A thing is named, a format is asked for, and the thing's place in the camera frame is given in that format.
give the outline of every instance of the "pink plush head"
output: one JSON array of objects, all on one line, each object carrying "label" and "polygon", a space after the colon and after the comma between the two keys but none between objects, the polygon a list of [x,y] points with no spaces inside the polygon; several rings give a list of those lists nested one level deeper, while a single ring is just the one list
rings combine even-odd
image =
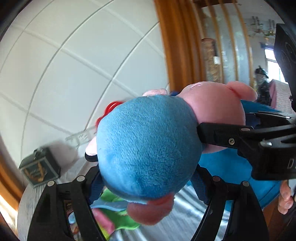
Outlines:
[{"label": "pink plush head", "polygon": [[[245,125],[245,113],[240,100],[254,101],[253,88],[238,81],[227,85],[215,82],[198,82],[185,87],[177,95],[193,109],[197,122]],[[223,150],[224,147],[208,145],[203,153]]]}]

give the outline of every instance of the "ceiling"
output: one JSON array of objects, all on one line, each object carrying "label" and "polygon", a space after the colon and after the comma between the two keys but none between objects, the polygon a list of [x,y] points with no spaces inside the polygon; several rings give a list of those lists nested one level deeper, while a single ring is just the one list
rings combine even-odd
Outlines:
[{"label": "ceiling", "polygon": [[274,20],[276,23],[284,23],[278,14],[264,0],[237,0],[238,7],[243,18],[248,19],[257,16],[261,21]]}]

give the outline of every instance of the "white tiled wall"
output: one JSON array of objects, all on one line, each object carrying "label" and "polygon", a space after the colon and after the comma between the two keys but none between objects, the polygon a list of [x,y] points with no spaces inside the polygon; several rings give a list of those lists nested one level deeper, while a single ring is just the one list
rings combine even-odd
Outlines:
[{"label": "white tiled wall", "polygon": [[49,143],[68,165],[85,145],[66,137],[110,102],[167,86],[153,0],[33,0],[0,42],[0,135],[16,165]]}]

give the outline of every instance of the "fingernail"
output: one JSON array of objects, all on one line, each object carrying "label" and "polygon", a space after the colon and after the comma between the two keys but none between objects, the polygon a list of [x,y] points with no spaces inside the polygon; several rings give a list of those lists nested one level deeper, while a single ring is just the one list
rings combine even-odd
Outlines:
[{"label": "fingernail", "polygon": [[288,200],[288,198],[289,198],[289,194],[287,192],[284,192],[282,196],[285,201]]},{"label": "fingernail", "polygon": [[285,204],[285,208],[287,208],[287,209],[291,208],[292,206],[293,206],[293,203],[291,203],[291,202],[287,202]]}]

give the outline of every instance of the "stuffed animal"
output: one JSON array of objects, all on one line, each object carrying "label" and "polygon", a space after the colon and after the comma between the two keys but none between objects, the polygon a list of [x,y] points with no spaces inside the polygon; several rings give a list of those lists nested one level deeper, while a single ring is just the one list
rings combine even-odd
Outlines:
[{"label": "stuffed animal", "polygon": [[104,183],[129,202],[128,214],[154,225],[172,210],[174,194],[190,180],[201,154],[224,149],[202,144],[198,124],[245,125],[242,99],[254,101],[257,94],[237,81],[199,82],[177,96],[148,91],[102,118],[86,153],[97,152]]}]

